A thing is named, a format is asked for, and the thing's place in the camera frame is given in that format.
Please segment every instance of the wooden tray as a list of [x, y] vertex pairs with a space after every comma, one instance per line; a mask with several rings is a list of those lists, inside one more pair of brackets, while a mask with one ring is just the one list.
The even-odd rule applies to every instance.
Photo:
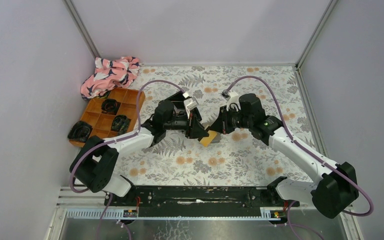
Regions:
[[[130, 119], [127, 132], [133, 131], [136, 120], [138, 119], [138, 116], [136, 115], [136, 96], [138, 95], [138, 92], [138, 90], [119, 87], [111, 90], [108, 99], [115, 99], [117, 102], [121, 103], [116, 115], [102, 113], [101, 105], [105, 99], [91, 99], [80, 118], [81, 121], [84, 121], [92, 126], [92, 132], [90, 133], [89, 138], [95, 135], [101, 139], [117, 136], [118, 132], [111, 131], [111, 125], [117, 115], [126, 115], [127, 118]], [[144, 100], [145, 93], [142, 92], [139, 97], [139, 109], [142, 108]], [[85, 145], [84, 142], [80, 141], [68, 141], [76, 147], [83, 147]]]

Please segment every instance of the yellow sponge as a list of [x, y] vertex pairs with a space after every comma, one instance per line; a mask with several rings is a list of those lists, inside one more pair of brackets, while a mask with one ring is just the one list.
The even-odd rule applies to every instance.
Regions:
[[209, 136], [203, 137], [201, 141], [199, 141], [204, 147], [208, 147], [208, 145], [213, 141], [215, 137], [217, 137], [217, 132], [215, 131], [208, 131]]

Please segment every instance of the pink cloth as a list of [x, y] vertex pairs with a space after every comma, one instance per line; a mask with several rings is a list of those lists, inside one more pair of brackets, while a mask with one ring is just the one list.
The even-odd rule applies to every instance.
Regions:
[[120, 60], [110, 61], [97, 57], [95, 66], [95, 74], [81, 85], [80, 94], [83, 99], [102, 97], [117, 87], [129, 87], [138, 77], [139, 58], [123, 56]]

